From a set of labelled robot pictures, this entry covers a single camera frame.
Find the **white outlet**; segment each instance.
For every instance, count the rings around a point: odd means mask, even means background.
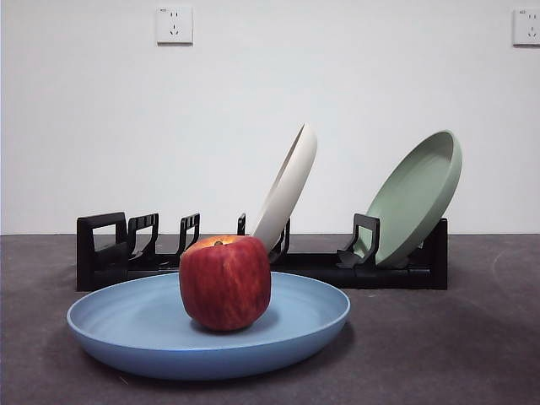
[[[519,8],[513,13],[514,45],[540,46],[540,8]]]
[[[189,6],[158,8],[155,37],[158,44],[192,44],[193,9]]]

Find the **green plate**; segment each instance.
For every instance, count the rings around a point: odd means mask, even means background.
[[[391,173],[367,215],[381,220],[375,262],[403,267],[445,213],[462,172],[462,150],[449,131],[438,132],[418,145]],[[363,256],[371,233],[360,230],[354,252]]]

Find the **black dish rack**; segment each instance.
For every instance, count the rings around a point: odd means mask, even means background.
[[[157,253],[159,215],[152,213],[131,218],[126,225],[124,213],[107,213],[77,219],[77,291],[93,291],[123,281],[178,272],[181,254],[199,238],[199,213],[180,222],[178,249]],[[94,230],[115,225],[115,243],[95,248]],[[152,228],[146,246],[135,251],[137,231]],[[354,254],[359,229],[371,231],[371,246],[363,257]],[[404,268],[378,268],[381,222],[378,218],[356,213],[351,240],[342,250],[328,253],[289,252],[290,220],[268,258],[271,269],[316,278],[347,289],[446,289],[448,226],[441,219],[424,242],[408,257]],[[193,230],[188,243],[188,230]],[[237,235],[246,233],[246,215],[238,218]]]

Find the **table surface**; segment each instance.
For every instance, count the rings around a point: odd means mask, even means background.
[[[293,235],[291,250],[347,238]],[[66,323],[85,294],[75,291],[75,236],[1,243],[2,405],[540,403],[540,235],[452,235],[447,291],[345,289],[348,322],[320,353],[214,382],[157,381],[97,362]]]

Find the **apple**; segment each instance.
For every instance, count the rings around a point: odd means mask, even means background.
[[[200,240],[181,257],[187,314],[214,331],[251,325],[270,303],[270,263],[260,240],[222,235]]]

